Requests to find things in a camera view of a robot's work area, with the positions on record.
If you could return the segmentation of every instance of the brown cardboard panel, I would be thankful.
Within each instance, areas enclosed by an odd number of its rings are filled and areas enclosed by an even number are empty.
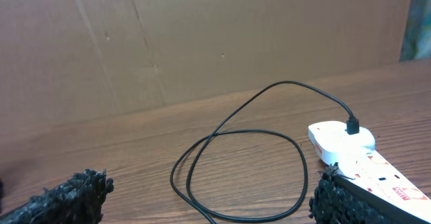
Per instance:
[[[82,0],[122,112],[164,105],[158,65],[152,58],[133,0]]]
[[[409,0],[135,0],[166,103],[395,63]]]
[[[117,112],[75,0],[0,0],[0,135]]]

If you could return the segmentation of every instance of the extension socket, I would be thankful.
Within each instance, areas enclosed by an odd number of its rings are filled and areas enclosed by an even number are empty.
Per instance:
[[[338,162],[339,173],[351,183],[396,207],[431,223],[431,200],[375,151],[371,132],[348,135],[342,122],[319,122],[308,127],[308,137],[326,164]]]

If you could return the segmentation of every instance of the cable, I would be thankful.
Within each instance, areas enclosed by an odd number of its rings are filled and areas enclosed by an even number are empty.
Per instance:
[[[197,211],[199,211],[211,224],[216,224],[216,222],[213,220],[212,217],[210,217],[210,215],[212,215],[213,217],[220,218],[220,219],[225,219],[227,221],[240,222],[240,223],[264,223],[264,222],[276,221],[276,220],[282,219],[282,218],[287,217],[287,216],[291,215],[292,213],[294,213],[296,210],[299,209],[302,202],[304,201],[305,195],[307,192],[307,186],[308,186],[307,165],[306,165],[304,154],[301,151],[301,148],[293,139],[291,139],[290,137],[283,135],[281,133],[277,133],[277,132],[274,132],[271,130],[263,130],[263,129],[243,129],[243,130],[224,131],[224,132],[220,132],[220,133],[218,132],[220,130],[220,128],[229,119],[231,119],[231,117],[233,117],[236,113],[238,113],[240,110],[242,110],[245,106],[247,106],[255,98],[257,98],[259,95],[261,95],[263,92],[267,91],[268,89],[270,89],[274,86],[277,86],[277,85],[281,85],[281,84],[299,85],[299,86],[305,87],[307,89],[311,89],[311,90],[321,94],[322,96],[325,96],[326,98],[329,98],[330,100],[333,100],[334,102],[337,102],[349,114],[349,120],[347,121],[347,132],[349,134],[356,134],[359,132],[359,121],[353,115],[353,112],[350,110],[350,108],[341,100],[338,100],[336,97],[334,97],[334,96],[332,96],[332,95],[330,95],[330,94],[328,94],[328,93],[326,93],[320,89],[317,89],[313,86],[307,85],[305,83],[300,83],[297,81],[280,81],[277,83],[273,83],[270,86],[267,86],[265,89],[262,89],[259,93],[257,93],[255,96],[253,96],[247,102],[245,102],[242,106],[240,106],[238,109],[236,109],[233,113],[231,113],[231,115],[229,115],[226,119],[224,119],[223,122],[220,123],[217,126],[217,128],[215,128],[215,130],[210,135],[203,137],[202,139],[197,141],[195,144],[193,144],[189,149],[187,149],[187,151],[185,151],[183,153],[183,155],[181,155],[181,157],[178,159],[178,161],[174,164],[174,167],[172,168],[172,171],[170,173],[170,185],[172,186],[172,189],[183,200],[185,200],[189,205],[191,205],[193,208],[195,208]],[[290,209],[288,209],[287,211],[285,211],[283,213],[280,213],[280,214],[274,215],[274,216],[270,216],[270,217],[257,217],[257,218],[233,217],[233,216],[223,215],[223,214],[217,213],[215,211],[209,210],[208,208],[204,207],[201,203],[199,203],[196,200],[196,198],[193,196],[193,194],[191,192],[191,187],[190,187],[191,178],[193,175],[193,170],[195,169],[196,163],[199,160],[199,157],[201,157],[203,150],[205,150],[205,148],[209,145],[209,143],[213,140],[214,137],[220,136],[220,135],[234,134],[234,133],[266,133],[266,134],[276,135],[276,136],[279,136],[279,137],[282,137],[282,138],[288,140],[289,142],[291,142],[296,147],[296,149],[298,150],[299,155],[301,157],[301,160],[302,160],[302,166],[304,167],[304,186],[302,187],[302,192],[301,192],[299,199],[296,201],[296,203]],[[196,148],[199,144],[201,144],[204,141],[205,141],[205,143],[203,144],[203,146],[201,147],[199,152],[196,154],[196,157],[190,166],[189,173],[187,174],[186,189],[187,189],[187,194],[190,197],[190,198],[187,198],[187,196],[185,196],[174,184],[175,169],[178,166],[178,164],[185,158],[185,156],[187,154],[189,154],[192,150],[194,150],[194,148]]]

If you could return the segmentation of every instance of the wooden table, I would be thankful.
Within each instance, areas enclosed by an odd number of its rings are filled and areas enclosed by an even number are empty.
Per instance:
[[[429,62],[347,73],[309,81],[345,101],[376,137],[377,150],[428,196],[431,194],[431,66]],[[115,190],[103,207],[104,223],[206,223],[169,185],[174,162],[257,91],[42,129],[0,142],[3,210],[64,182],[85,168],[106,169]],[[307,126],[347,119],[334,102],[301,87],[279,86],[235,116],[226,129],[265,128],[295,139],[305,154],[308,196],[321,163]],[[191,157],[176,183],[185,191]],[[296,202],[303,181],[295,148],[262,134],[218,137],[199,160],[192,189],[207,207],[228,215],[278,214]],[[313,223],[308,198],[276,223]]]

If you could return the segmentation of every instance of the black plug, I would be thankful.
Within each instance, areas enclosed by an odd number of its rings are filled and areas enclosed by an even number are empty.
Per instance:
[[[349,135],[359,133],[359,120],[356,117],[350,116],[349,120],[345,124]]]

